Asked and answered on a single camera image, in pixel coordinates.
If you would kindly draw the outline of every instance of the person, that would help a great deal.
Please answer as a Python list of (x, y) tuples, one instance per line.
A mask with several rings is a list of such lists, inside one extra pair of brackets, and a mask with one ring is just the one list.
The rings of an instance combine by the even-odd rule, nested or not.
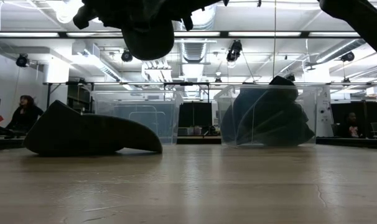
[(35, 105), (31, 96), (20, 97), (20, 106), (13, 114), (12, 121), (6, 126), (7, 129), (28, 133), (44, 112)]
[(356, 114), (346, 114), (345, 122), (338, 127), (338, 134), (341, 138), (363, 138), (363, 130), (356, 122)]

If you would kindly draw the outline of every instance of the white ceiling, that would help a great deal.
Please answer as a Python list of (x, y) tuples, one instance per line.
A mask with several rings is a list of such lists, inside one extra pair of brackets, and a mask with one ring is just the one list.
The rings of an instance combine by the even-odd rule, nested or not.
[[(23, 7), (12, 4), (3, 4), (1, 8), (1, 30), (2, 31), (78, 31), (72, 22), (62, 24), (57, 21), (56, 13), (49, 9), (46, 1), (37, 1), (29, 3), (22, 0), (19, 3)], [(262, 7), (256, 7), (258, 1), (230, 1), (228, 7), (220, 6), (216, 10), (214, 30), (274, 30), (274, 1), (263, 0)], [(348, 31), (351, 27), (343, 21), (331, 18), (326, 13), (318, 9), (316, 0), (278, 0), (277, 1), (277, 30), (334, 30)], [(103, 27), (102, 24), (91, 22), (85, 30), (116, 30), (109, 27)], [(17, 47), (49, 47), (54, 51), (62, 54), (65, 58), (72, 60), (71, 45), (75, 40), (72, 39), (1, 39), (1, 45)], [(129, 63), (122, 63), (119, 52), (126, 47), (123, 39), (88, 39), (88, 43), (96, 44), (104, 51), (101, 56), (107, 60), (115, 70), (121, 72), (121, 75), (128, 81), (137, 81), (132, 75), (137, 72), (140, 77), (142, 62), (133, 60)], [(276, 40), (276, 57), (273, 63), (274, 40), (273, 39), (242, 39), (243, 52), (236, 62), (235, 68), (228, 68), (226, 64), (226, 51), (232, 43), (232, 39), (215, 39), (216, 43), (208, 45), (206, 65), (203, 71), (206, 77), (215, 77), (215, 73), (220, 71), (223, 77), (237, 77), (235, 80), (243, 82), (251, 77), (261, 78), (266, 82), (272, 76), (273, 64), (275, 73), (292, 63), (294, 60), (305, 54), (319, 54), (342, 39), (309, 39), (308, 49), (306, 48), (305, 39), (277, 39)], [(108, 56), (110, 52), (114, 53), (114, 58)], [(356, 59), (366, 57), (375, 51), (369, 46), (364, 45), (353, 51)], [(168, 64), (172, 68), (172, 77), (178, 77), (181, 72), (180, 49), (177, 44), (166, 56)], [(360, 72), (377, 65), (377, 54), (359, 62), (352, 63), (344, 71), (346, 75)], [(341, 80), (343, 76), (342, 63), (331, 62), (330, 71), (333, 80)], [(74, 71), (74, 75), (101, 76), (101, 73), (91, 68), (85, 68), (81, 72)]]

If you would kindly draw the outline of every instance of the transparent container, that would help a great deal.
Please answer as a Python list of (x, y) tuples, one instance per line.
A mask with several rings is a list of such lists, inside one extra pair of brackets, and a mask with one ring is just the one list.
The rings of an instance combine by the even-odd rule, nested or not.
[(179, 108), (177, 91), (93, 91), (95, 114), (129, 119), (154, 131), (163, 145), (176, 144)]
[(321, 88), (237, 85), (224, 88), (218, 103), (222, 144), (294, 147), (315, 144)]

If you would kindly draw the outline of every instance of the wooden table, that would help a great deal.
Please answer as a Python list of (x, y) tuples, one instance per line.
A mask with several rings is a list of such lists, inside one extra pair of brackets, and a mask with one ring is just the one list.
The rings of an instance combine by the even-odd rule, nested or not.
[(0, 151), (3, 223), (377, 223), (377, 150)]

